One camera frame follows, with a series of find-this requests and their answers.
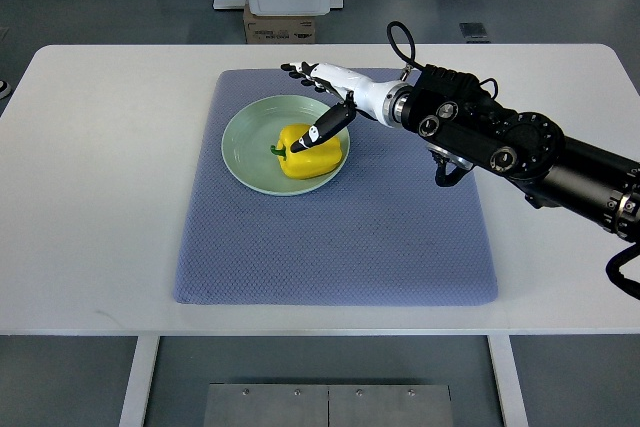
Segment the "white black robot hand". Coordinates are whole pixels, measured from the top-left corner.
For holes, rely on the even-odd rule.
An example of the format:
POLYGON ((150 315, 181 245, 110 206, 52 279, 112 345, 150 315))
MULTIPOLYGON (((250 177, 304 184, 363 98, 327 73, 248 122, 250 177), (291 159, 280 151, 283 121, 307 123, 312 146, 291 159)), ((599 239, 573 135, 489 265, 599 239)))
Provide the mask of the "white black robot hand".
POLYGON ((326 63, 285 63, 281 69, 305 86, 340 101, 287 147, 291 153, 319 146, 343 130, 358 113, 390 128, 401 126, 401 110, 412 87, 402 81, 374 82, 355 71, 326 63))

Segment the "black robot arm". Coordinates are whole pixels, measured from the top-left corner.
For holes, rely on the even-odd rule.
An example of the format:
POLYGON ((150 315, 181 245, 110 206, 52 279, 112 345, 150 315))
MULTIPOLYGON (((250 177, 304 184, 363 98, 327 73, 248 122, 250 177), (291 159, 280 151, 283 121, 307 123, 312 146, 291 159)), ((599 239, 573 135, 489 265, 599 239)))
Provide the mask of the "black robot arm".
POLYGON ((609 281, 639 296, 622 268, 639 255, 639 164, 566 136, 548 117, 502 107, 495 92, 470 73, 420 65, 398 51, 420 76, 391 104, 391 118, 426 141, 435 181, 456 185, 480 167, 517 187, 536 209, 563 207, 629 242, 605 267, 609 281))

